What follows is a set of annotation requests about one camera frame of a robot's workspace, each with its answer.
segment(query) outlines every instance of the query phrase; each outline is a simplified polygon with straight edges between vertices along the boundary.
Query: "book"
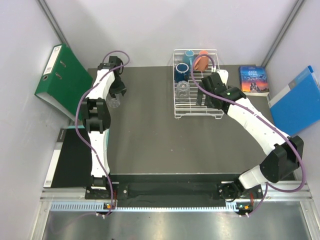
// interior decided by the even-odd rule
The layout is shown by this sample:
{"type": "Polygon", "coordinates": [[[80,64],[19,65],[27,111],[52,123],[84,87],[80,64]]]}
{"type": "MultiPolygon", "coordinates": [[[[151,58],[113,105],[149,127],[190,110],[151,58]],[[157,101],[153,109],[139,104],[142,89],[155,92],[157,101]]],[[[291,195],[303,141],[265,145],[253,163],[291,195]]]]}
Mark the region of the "book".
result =
{"type": "Polygon", "coordinates": [[[79,100],[92,82],[71,49],[60,44],[53,47],[34,94],[75,121],[79,100]]]}
{"type": "Polygon", "coordinates": [[[240,66],[240,87],[247,96],[264,96],[269,94],[267,73],[262,66],[240,66]]]}
{"type": "MultiPolygon", "coordinates": [[[[90,143],[87,130],[79,132],[90,143]]],[[[62,128],[52,154],[44,188],[73,188],[91,185],[91,149],[78,137],[76,129],[62,128]]]]}
{"type": "Polygon", "coordinates": [[[320,87],[313,68],[307,66],[268,104],[275,126],[290,136],[320,120],[320,87]]]}

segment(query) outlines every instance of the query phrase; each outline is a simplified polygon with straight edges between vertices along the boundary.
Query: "green binder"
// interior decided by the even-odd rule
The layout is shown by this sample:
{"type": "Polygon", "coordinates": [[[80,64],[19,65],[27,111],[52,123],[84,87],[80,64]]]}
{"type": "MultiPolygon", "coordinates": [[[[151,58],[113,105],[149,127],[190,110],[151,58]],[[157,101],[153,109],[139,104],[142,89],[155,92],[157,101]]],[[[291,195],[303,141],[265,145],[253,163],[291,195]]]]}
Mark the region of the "green binder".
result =
{"type": "Polygon", "coordinates": [[[79,100],[92,82],[71,49],[60,44],[53,47],[35,95],[74,121],[79,100]]]}

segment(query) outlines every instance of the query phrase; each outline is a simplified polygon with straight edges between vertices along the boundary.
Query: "blue folder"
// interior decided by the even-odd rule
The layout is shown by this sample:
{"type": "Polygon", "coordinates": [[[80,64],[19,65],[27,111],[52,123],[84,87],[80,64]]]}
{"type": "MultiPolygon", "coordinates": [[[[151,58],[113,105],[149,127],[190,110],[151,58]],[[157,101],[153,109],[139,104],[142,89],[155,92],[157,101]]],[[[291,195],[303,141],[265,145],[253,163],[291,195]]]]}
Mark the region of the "blue folder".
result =
{"type": "Polygon", "coordinates": [[[290,136],[320,119],[320,87],[311,66],[269,101],[277,128],[290,136]]]}

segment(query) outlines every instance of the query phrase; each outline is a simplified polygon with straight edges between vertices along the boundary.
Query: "white wall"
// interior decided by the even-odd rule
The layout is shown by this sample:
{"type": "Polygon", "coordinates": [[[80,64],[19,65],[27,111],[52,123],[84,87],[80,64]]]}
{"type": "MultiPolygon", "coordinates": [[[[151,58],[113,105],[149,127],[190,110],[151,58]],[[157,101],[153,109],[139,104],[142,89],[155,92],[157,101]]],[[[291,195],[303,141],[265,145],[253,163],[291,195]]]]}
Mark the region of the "white wall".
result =
{"type": "Polygon", "coordinates": [[[35,0],[0,1],[0,239],[27,239],[67,119],[34,96],[59,43],[35,0]]]}
{"type": "Polygon", "coordinates": [[[86,68],[112,50],[167,66],[174,49],[217,49],[220,64],[260,65],[291,0],[46,0],[86,68]]]}
{"type": "MultiPolygon", "coordinates": [[[[276,95],[306,66],[320,71],[320,1],[305,2],[267,66],[270,93],[276,95]]],[[[303,162],[307,181],[320,213],[320,122],[299,133],[304,140],[303,162]]]]}

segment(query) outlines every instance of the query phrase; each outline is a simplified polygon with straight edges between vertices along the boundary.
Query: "clear glass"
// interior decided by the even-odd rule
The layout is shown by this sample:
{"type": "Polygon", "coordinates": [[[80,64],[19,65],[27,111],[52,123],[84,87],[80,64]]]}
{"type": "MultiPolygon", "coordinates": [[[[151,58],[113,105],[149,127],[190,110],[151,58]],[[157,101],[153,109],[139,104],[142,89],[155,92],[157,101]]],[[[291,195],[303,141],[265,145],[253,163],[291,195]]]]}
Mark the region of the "clear glass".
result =
{"type": "Polygon", "coordinates": [[[116,94],[115,95],[115,98],[111,97],[110,94],[108,94],[106,96],[106,104],[110,107],[110,108],[117,108],[120,106],[120,95],[119,94],[116,94]]]}
{"type": "Polygon", "coordinates": [[[187,81],[180,81],[175,89],[175,99],[178,102],[187,102],[190,98],[190,85],[187,81]]]}

